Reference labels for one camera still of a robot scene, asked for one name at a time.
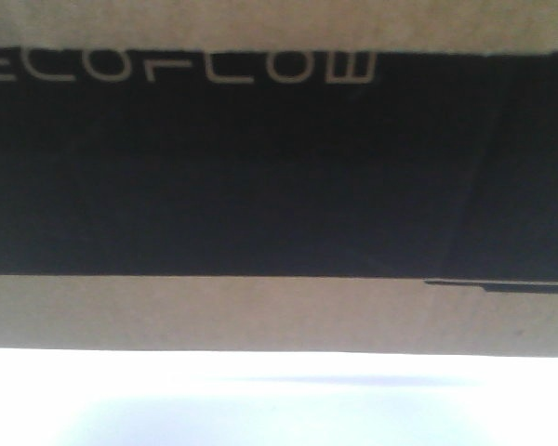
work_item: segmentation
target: cardboard box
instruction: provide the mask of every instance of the cardboard box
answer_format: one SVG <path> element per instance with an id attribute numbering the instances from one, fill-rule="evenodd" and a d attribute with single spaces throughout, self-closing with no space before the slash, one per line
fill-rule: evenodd
<path id="1" fill-rule="evenodd" d="M 558 290 L 558 3 L 205 3 L 0 2 L 0 275 L 252 277 L 0 277 L 0 346 L 558 355 L 558 296 L 361 279 Z"/>

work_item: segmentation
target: cardboard surface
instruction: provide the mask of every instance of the cardboard surface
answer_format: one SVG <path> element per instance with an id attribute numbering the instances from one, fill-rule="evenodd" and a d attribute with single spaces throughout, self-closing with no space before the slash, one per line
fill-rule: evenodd
<path id="1" fill-rule="evenodd" d="M 558 0 L 0 0 L 0 46 L 558 50 Z"/>
<path id="2" fill-rule="evenodd" d="M 558 0 L 0 0 L 0 46 L 550 52 Z M 373 279 L 0 277 L 0 347 L 558 356 L 558 295 Z"/>
<path id="3" fill-rule="evenodd" d="M 558 356 L 558 295 L 374 279 L 0 277 L 0 347 Z"/>

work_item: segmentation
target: white surface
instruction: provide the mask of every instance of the white surface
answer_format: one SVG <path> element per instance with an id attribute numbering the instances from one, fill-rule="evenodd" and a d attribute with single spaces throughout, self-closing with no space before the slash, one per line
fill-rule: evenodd
<path id="1" fill-rule="evenodd" d="M 0 446 L 558 446 L 558 359 L 0 349 Z"/>

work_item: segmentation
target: brown cardboard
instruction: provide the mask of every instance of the brown cardboard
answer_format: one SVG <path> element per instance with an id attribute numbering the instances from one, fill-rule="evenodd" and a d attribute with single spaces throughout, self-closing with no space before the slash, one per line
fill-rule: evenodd
<path id="1" fill-rule="evenodd" d="M 383 279 L 3 276 L 0 347 L 558 356 L 558 295 Z"/>
<path id="2" fill-rule="evenodd" d="M 558 50 L 558 0 L 0 0 L 0 46 Z M 0 277 L 0 347 L 558 356 L 558 295 L 421 281 Z"/>
<path id="3" fill-rule="evenodd" d="M 0 46 L 558 50 L 558 0 L 0 0 Z"/>

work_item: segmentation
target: ecoflow logo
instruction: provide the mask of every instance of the ecoflow logo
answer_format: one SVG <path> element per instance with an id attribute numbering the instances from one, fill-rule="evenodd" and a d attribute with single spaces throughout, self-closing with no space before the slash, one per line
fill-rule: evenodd
<path id="1" fill-rule="evenodd" d="M 73 51 L 74 57 L 66 70 L 61 64 L 41 63 L 42 57 L 49 55 L 51 60 L 58 54 L 71 51 L 54 51 L 39 48 L 22 48 L 10 52 L 7 56 L 0 55 L 0 83 L 17 82 L 21 78 L 31 78 L 50 83 L 73 83 L 89 76 L 101 83 L 122 83 L 129 79 L 140 78 L 150 84 L 158 82 L 163 71 L 194 71 L 194 75 L 204 76 L 212 84 L 248 85 L 262 80 L 277 84 L 296 85 L 311 79 L 312 74 L 320 72 L 322 81 L 328 85 L 369 84 L 374 81 L 377 65 L 377 54 L 288 51 L 250 53 L 256 54 L 259 65 L 252 73 L 232 73 L 227 63 L 219 64 L 219 57 L 240 58 L 245 53 L 182 53 L 168 52 L 164 57 L 154 57 L 149 51 L 80 50 Z M 115 68 L 104 70 L 102 64 L 96 62 L 96 56 L 104 55 L 109 65 Z M 296 64 L 288 66 L 280 63 L 280 58 L 289 55 Z"/>

